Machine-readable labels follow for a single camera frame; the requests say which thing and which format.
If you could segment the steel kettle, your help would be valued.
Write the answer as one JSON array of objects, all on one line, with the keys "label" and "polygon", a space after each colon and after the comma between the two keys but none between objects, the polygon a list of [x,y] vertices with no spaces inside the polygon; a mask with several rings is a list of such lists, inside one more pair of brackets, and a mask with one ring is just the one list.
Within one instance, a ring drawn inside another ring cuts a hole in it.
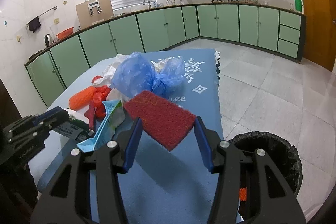
[{"label": "steel kettle", "polygon": [[46,34],[44,36],[44,42],[45,42],[46,48],[48,48],[52,46],[52,44],[54,43],[54,39],[50,34]]}]

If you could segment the small dark red pad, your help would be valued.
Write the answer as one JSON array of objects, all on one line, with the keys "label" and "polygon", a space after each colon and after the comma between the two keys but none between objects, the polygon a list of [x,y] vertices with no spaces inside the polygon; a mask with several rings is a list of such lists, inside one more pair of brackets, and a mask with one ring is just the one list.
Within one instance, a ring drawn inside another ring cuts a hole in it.
[{"label": "small dark red pad", "polygon": [[84,113],[84,116],[89,119],[89,129],[95,130],[95,105],[91,101],[89,103],[89,109]]}]

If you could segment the red plastic basin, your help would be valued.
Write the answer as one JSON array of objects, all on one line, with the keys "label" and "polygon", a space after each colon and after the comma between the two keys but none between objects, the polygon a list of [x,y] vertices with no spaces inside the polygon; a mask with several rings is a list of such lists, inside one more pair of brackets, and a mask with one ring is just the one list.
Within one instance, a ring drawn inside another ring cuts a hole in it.
[{"label": "red plastic basin", "polygon": [[74,32],[74,28],[73,27],[70,27],[70,28],[67,28],[66,30],[58,33],[56,35],[56,37],[59,39],[59,40],[63,40],[65,38],[67,38],[68,36],[72,35]]}]

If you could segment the wall towel rail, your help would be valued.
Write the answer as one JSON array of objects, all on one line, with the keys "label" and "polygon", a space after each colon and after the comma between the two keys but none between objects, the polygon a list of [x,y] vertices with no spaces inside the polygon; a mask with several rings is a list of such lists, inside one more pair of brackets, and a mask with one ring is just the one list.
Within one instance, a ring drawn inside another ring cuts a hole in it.
[{"label": "wall towel rail", "polygon": [[[48,9],[47,11],[41,13],[40,15],[36,16],[36,18],[37,18],[37,17],[41,17],[42,15],[44,15],[44,14],[50,12],[50,11],[53,11],[53,10],[55,11],[55,10],[57,10],[57,8],[58,8],[57,6],[54,6],[54,7],[50,8],[50,9]],[[31,21],[33,21],[33,20],[34,20],[34,18],[31,19],[31,20],[26,24],[26,28],[29,27],[29,23],[30,23]]]}]

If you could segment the blue printed tablecloth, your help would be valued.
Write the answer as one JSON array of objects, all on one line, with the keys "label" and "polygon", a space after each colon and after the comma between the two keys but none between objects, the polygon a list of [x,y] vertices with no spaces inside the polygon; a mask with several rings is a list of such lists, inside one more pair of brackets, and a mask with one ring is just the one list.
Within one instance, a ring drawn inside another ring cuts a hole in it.
[{"label": "blue printed tablecloth", "polygon": [[[218,74],[214,49],[192,49],[180,51],[163,51],[142,54],[150,61],[162,61],[168,57],[181,56],[191,69],[189,80],[184,79],[179,88],[169,95],[171,103],[183,110],[188,110],[202,118],[205,127],[218,133],[223,139],[220,103],[218,95]],[[98,71],[112,63],[106,59],[82,74],[50,107],[65,106],[71,95],[86,88],[89,80],[98,75]],[[206,223],[214,200],[217,187],[217,174],[210,174],[203,165],[201,153],[194,134],[193,126],[185,133],[185,113],[174,114],[161,103],[151,110],[153,104],[146,100],[146,106],[137,107],[136,114],[149,113],[152,123],[144,131],[132,167],[126,174],[118,174],[121,197],[128,223]],[[47,184],[56,170],[71,160],[79,159],[80,155],[72,156],[71,150],[76,147],[74,140],[68,139],[54,131],[45,141],[46,147],[30,162],[30,170],[34,179],[39,179],[37,188],[42,196],[34,209],[31,223],[80,223],[71,220],[71,201],[66,205],[66,198],[49,196]],[[112,201],[103,201],[97,207],[94,182],[98,182],[97,174],[92,171],[88,175],[80,174],[78,182],[80,190],[92,190],[79,199],[78,212],[92,213],[93,219],[99,223],[98,209],[112,209]]]}]

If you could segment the chrome sink faucet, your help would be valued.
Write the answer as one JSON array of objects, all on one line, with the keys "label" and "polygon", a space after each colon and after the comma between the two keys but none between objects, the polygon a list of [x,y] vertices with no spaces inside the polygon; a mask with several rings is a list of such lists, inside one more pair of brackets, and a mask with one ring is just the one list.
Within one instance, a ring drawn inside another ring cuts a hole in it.
[{"label": "chrome sink faucet", "polygon": [[150,0],[143,0],[143,5],[147,5],[148,9],[152,9],[151,1]]}]

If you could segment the dark red scouring pad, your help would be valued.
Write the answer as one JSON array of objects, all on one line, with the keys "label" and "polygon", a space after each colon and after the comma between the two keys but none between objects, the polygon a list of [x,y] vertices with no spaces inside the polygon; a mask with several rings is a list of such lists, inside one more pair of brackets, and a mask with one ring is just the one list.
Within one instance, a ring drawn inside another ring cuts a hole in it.
[{"label": "dark red scouring pad", "polygon": [[168,151],[183,141],[196,119],[188,110],[149,91],[141,92],[123,106],[132,119],[140,117],[143,130]]}]

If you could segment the red plastic bag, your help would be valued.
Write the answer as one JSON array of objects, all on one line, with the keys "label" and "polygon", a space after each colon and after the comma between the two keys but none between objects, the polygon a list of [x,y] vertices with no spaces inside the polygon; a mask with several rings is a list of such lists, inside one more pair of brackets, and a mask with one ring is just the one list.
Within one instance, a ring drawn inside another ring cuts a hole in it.
[{"label": "red plastic bag", "polygon": [[97,119],[102,119],[106,116],[105,106],[103,101],[106,100],[111,88],[107,85],[103,86],[90,86],[90,108],[93,109],[94,116]]}]

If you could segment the blue plastic bag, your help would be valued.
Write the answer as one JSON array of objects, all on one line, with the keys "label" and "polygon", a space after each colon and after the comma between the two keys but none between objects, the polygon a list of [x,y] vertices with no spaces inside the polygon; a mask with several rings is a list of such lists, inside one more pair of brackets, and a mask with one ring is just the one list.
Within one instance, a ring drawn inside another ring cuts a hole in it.
[{"label": "blue plastic bag", "polygon": [[111,86],[128,98],[143,91],[168,98],[183,83],[185,62],[181,57],[171,57],[163,62],[160,71],[142,53],[129,55],[116,69]]}]

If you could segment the white paper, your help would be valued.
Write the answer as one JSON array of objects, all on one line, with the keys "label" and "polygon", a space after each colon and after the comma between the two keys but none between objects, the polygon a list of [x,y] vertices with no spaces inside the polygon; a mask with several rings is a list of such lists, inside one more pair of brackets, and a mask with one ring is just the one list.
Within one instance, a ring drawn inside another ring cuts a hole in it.
[{"label": "white paper", "polygon": [[150,91],[163,98],[167,97],[167,85],[155,71],[153,63],[139,52],[119,57],[104,71],[104,84],[117,89],[123,96],[133,98],[143,91]]}]

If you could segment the green lower kitchen cabinets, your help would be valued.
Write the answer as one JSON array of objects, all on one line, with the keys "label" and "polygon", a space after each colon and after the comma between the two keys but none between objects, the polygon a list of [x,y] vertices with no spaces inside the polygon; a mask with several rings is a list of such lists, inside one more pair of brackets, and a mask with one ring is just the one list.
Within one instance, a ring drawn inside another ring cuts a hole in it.
[{"label": "green lower kitchen cabinets", "polygon": [[41,50],[25,69],[46,106],[98,62],[133,52],[157,52],[197,38],[244,44],[301,61],[306,17],[241,3],[162,7],[100,22]]}]

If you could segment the blue milk carton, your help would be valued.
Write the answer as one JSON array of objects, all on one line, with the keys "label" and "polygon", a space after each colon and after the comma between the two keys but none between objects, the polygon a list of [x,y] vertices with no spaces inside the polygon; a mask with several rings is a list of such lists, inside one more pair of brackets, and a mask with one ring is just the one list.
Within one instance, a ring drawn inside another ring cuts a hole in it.
[{"label": "blue milk carton", "polygon": [[93,138],[89,138],[77,144],[77,148],[83,153],[98,150],[100,147],[112,140],[116,128],[125,120],[125,113],[121,100],[102,102],[106,116],[96,131]]}]

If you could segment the black trash bin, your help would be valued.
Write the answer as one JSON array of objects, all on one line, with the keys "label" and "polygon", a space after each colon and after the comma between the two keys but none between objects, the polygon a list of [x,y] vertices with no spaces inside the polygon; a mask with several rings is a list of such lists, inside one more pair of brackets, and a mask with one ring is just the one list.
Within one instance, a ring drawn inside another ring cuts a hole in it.
[{"label": "black trash bin", "polygon": [[261,131],[246,132],[229,140],[237,149],[255,153],[258,149],[265,152],[268,170],[272,178],[268,179],[268,192],[271,197],[279,197],[282,191],[278,183],[280,173],[294,196],[298,196],[303,173],[302,162],[297,148],[282,137]]}]

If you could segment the dark hanging towel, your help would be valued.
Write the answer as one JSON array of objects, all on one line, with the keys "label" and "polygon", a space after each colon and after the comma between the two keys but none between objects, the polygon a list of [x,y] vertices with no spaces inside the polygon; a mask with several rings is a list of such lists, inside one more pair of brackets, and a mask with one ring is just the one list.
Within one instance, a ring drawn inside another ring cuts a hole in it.
[{"label": "dark hanging towel", "polygon": [[34,19],[28,22],[28,28],[32,33],[35,33],[40,27],[41,22],[38,16],[36,16]]}]

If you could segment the wooden door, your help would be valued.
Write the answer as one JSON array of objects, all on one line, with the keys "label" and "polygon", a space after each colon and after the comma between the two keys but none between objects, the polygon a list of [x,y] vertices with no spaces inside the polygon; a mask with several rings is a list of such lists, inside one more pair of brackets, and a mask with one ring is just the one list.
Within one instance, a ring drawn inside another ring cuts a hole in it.
[{"label": "wooden door", "polygon": [[303,0],[306,42],[303,56],[332,71],[335,64],[335,0]]}]

